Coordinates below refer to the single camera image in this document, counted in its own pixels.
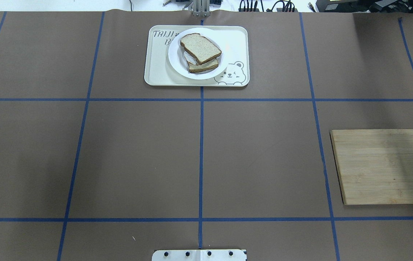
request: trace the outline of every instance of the cable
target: cable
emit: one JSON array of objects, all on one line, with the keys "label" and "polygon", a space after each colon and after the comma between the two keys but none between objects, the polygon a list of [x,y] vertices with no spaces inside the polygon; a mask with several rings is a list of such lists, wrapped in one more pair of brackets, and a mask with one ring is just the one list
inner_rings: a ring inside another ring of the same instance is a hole
[{"label": "cable", "polygon": [[284,10],[284,8],[285,8],[285,3],[284,3],[283,0],[279,0],[279,1],[277,1],[276,3],[274,3],[274,5],[272,6],[271,9],[268,8],[268,9],[266,9],[266,11],[267,11],[267,12],[272,12],[272,11],[274,10],[274,7],[275,7],[278,3],[282,3],[282,10]]},{"label": "cable", "polygon": [[272,12],[274,10],[274,7],[278,4],[278,3],[282,3],[282,11],[283,12],[295,12],[295,5],[294,3],[291,2],[291,0],[286,1],[286,0],[279,0],[276,3],[274,3],[274,5],[272,6],[271,9],[266,9],[267,12]]},{"label": "cable", "polygon": [[316,13],[316,10],[314,9],[313,5],[311,4],[311,2],[308,3],[308,7]]},{"label": "cable", "polygon": [[[264,12],[263,0],[260,0],[260,2],[261,2],[261,11]],[[246,12],[246,9],[245,9],[245,0],[241,0],[241,1],[240,1],[240,4],[238,5],[238,10],[239,10],[239,12],[240,12],[240,10],[241,10],[241,8],[242,8],[242,3],[243,3],[243,12]]]}]

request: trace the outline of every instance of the metal bracket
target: metal bracket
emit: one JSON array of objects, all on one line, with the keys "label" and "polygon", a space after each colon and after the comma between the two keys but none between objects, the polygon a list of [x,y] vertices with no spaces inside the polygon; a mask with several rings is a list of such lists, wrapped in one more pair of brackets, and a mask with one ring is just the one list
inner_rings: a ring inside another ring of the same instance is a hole
[{"label": "metal bracket", "polygon": [[152,261],[246,261],[247,251],[241,249],[157,250]]},{"label": "metal bracket", "polygon": [[210,0],[193,0],[192,15],[197,17],[210,16]]}]

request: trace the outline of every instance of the white tray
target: white tray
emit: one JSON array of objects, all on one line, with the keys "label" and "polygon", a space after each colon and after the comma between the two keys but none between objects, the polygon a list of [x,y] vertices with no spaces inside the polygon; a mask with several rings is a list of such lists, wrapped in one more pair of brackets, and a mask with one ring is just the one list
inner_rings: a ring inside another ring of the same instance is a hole
[{"label": "white tray", "polygon": [[[218,76],[206,80],[186,78],[176,72],[168,61],[168,47],[173,38],[190,28],[210,28],[227,31],[230,38],[232,60],[226,68],[226,74],[243,75],[241,82],[228,82]],[[204,25],[155,25],[149,31],[147,57],[145,58],[145,82],[152,86],[246,86],[250,81],[250,63],[248,60],[248,33],[241,26],[204,26]]]}]

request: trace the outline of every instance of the table surface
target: table surface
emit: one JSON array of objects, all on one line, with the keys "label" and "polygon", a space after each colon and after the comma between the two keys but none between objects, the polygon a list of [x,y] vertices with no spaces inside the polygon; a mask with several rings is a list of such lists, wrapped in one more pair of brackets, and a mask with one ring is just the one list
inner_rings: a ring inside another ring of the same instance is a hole
[{"label": "table surface", "polygon": [[[200,23],[246,28],[248,86],[147,85],[149,29]],[[0,260],[413,260],[332,129],[413,129],[413,14],[0,12]]]}]

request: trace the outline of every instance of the black cable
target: black cable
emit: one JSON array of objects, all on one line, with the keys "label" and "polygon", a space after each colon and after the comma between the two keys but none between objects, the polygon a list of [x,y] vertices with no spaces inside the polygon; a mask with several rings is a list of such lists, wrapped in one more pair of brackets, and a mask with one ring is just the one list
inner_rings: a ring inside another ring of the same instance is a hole
[{"label": "black cable", "polygon": [[282,11],[283,11],[283,12],[288,12],[289,7],[290,7],[290,4],[291,4],[291,1],[289,0],[289,1],[287,2],[287,4],[285,5],[285,8],[284,8]]},{"label": "black cable", "polygon": [[308,3],[308,7],[309,7],[310,10],[312,10],[313,12],[316,13],[316,10],[314,9],[314,7],[313,7],[313,5],[311,4],[311,2]]},{"label": "black cable", "polygon": [[285,7],[285,12],[295,12],[295,5],[294,5],[294,3],[292,3],[291,0],[289,0],[287,5]]},{"label": "black cable", "polygon": [[279,1],[277,1],[276,3],[274,3],[274,5],[272,6],[271,9],[268,8],[266,11],[267,11],[267,12],[272,12],[272,11],[274,10],[274,7],[275,7],[279,2],[282,3],[282,10],[284,10],[284,8],[285,8],[285,3],[284,3],[284,2],[286,2],[286,1],[279,0]]}]

